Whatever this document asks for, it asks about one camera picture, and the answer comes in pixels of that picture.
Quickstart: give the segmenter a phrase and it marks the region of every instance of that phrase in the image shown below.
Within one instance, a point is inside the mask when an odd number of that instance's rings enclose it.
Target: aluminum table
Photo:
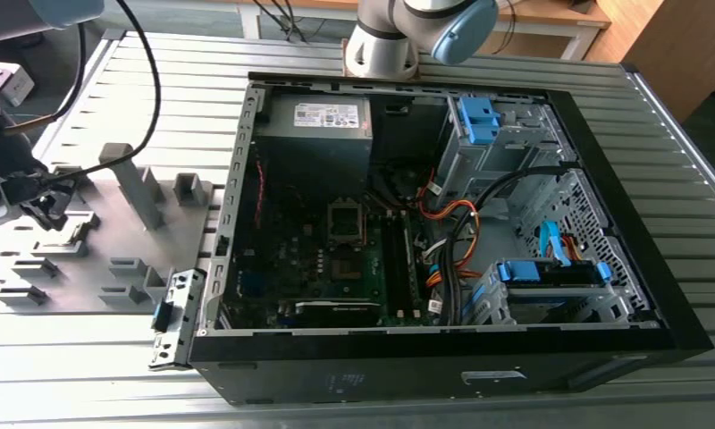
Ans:
[[[36,147],[54,163],[92,164],[104,142],[138,144],[150,123],[151,75],[141,42],[134,33],[107,36],[80,100]],[[198,172],[217,185],[197,261],[207,267],[247,73],[339,76],[342,50],[237,38],[150,38],[165,105],[159,130],[135,163],[150,165],[158,180]],[[518,57],[478,57],[448,67],[422,56],[421,71],[425,80],[574,94],[715,344],[715,172],[644,78],[613,64]],[[327,417],[341,427],[715,427],[715,350],[573,395],[234,408],[197,372],[147,371],[150,325],[149,315],[0,315],[0,423],[314,427]]]

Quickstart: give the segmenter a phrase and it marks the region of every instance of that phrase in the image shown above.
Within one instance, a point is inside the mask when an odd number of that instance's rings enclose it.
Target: black cable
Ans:
[[[141,26],[139,19],[135,17],[135,13],[133,13],[133,10],[130,9],[126,0],[118,0],[118,3],[119,7],[122,7],[125,14],[129,16],[130,22],[133,22],[133,27],[135,27],[135,30],[139,33],[141,43],[143,44],[143,49],[146,50],[146,56],[149,58],[149,64],[151,66],[151,75],[154,77],[154,113],[151,114],[151,124],[146,131],[143,141],[141,142],[139,146],[133,149],[133,152],[125,154],[118,159],[113,159],[111,161],[96,165],[95,167],[86,168],[78,172],[71,172],[68,174],[64,174],[63,176],[50,179],[46,182],[47,185],[58,183],[60,181],[80,179],[91,172],[99,172],[107,168],[114,167],[115,165],[125,163],[126,161],[133,159],[149,146],[149,142],[151,141],[151,137],[154,136],[154,132],[157,131],[157,124],[159,122],[159,116],[162,114],[162,79],[159,77],[159,68],[157,67],[157,58],[154,57],[154,51],[151,50],[151,44],[149,43],[149,38],[146,37],[146,31],[143,31],[143,27]]]
[[[297,31],[297,34],[299,35],[299,38],[302,39],[302,41],[307,43],[306,35],[302,32],[302,29],[299,29],[299,26],[297,25],[295,8],[291,7],[291,2],[289,0],[285,0],[285,1],[286,1],[286,7],[289,8],[289,21],[291,22],[291,26],[294,30]]]
[[[486,205],[488,201],[514,182],[522,180],[528,176],[533,175],[552,175],[565,174],[570,170],[570,166],[562,165],[546,165],[540,167],[530,167],[516,172],[510,172],[501,176],[492,184],[488,186],[486,190],[476,201],[477,211],[482,210],[482,207]],[[453,232],[448,237],[448,241],[444,245],[444,252],[446,257],[442,258],[441,263],[441,276],[444,288],[450,288],[453,291],[453,298],[458,295],[461,299],[461,284],[458,273],[456,271],[456,262],[453,259],[453,248],[456,246],[456,241],[462,231],[465,230],[466,224],[472,221],[473,216],[462,216],[453,228]],[[453,317],[458,317],[461,320],[461,314],[453,314]]]
[[[259,2],[259,0],[253,0],[254,3],[261,7],[261,9],[263,10],[265,14],[267,16],[271,17],[271,19],[275,21],[275,23],[278,24],[278,26],[282,28],[282,31],[285,33],[289,33],[289,30],[290,28],[285,25],[285,23],[282,22],[282,20],[278,19],[278,17],[271,13],[271,11],[267,10],[267,7],[263,6],[263,4]]]
[[[76,76],[74,78],[72,94],[70,94],[70,96],[67,97],[66,102],[63,103],[62,107],[59,108],[59,111],[55,114],[40,116],[40,118],[38,119],[32,119],[31,121],[6,127],[3,129],[3,133],[8,136],[14,136],[23,132],[34,130],[35,128],[43,125],[48,125],[50,123],[59,121],[59,119],[72,109],[74,103],[76,102],[80,96],[80,92],[83,92],[84,63],[87,62],[87,36],[84,33],[84,24],[83,23],[78,24],[76,28],[78,28],[78,33],[79,33],[80,57],[78,59],[78,64],[76,64]]]
[[[504,35],[504,40],[501,41],[501,47],[496,50],[492,55],[500,54],[508,46],[512,44],[512,39],[514,39],[514,33],[517,32],[517,9],[514,8],[514,3],[512,0],[509,2],[509,9],[512,10],[512,19],[509,20],[509,28],[506,34]]]
[[[326,24],[326,18],[323,18],[323,20],[321,21],[321,25],[318,27],[318,29],[315,30],[315,32],[307,36],[307,38],[314,38],[319,33],[321,33],[321,29],[323,28],[323,24]]]
[[[278,3],[277,0],[273,0],[275,7],[278,7],[278,10],[281,11],[282,15],[285,16],[286,20],[289,21],[289,29],[286,30],[286,41],[291,39],[291,35],[295,32],[295,18],[294,16],[289,15],[289,12],[285,10],[285,7]]]

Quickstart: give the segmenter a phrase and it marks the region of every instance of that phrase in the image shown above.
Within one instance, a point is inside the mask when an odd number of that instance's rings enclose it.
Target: red wire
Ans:
[[[258,159],[258,173],[261,174],[261,191],[258,194],[258,209],[254,213],[254,224],[258,227],[258,230],[262,227],[262,220],[263,220],[263,199],[265,199],[265,173],[263,173],[263,165],[261,164],[261,160]]]

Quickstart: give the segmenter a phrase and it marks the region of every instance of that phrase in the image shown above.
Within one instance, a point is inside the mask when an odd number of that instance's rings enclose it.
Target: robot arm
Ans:
[[[67,29],[103,11],[104,0],[0,0],[0,40],[47,29]],[[6,84],[0,81],[0,91]],[[3,133],[12,125],[0,106],[0,223],[26,214],[44,229],[59,230],[66,224],[64,212],[76,181],[43,185],[54,175],[32,155],[27,136]]]
[[[347,68],[358,77],[410,79],[418,48],[444,64],[461,63],[482,46],[497,19],[496,0],[363,0]]]

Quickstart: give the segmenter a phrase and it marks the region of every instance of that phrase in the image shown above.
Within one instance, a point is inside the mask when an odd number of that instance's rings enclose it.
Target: table leg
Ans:
[[[581,61],[586,57],[586,52],[590,49],[594,39],[597,38],[598,29],[594,27],[578,27],[578,32],[568,48],[562,53],[564,60]]]
[[[261,8],[239,4],[241,26],[245,38],[261,38]]]

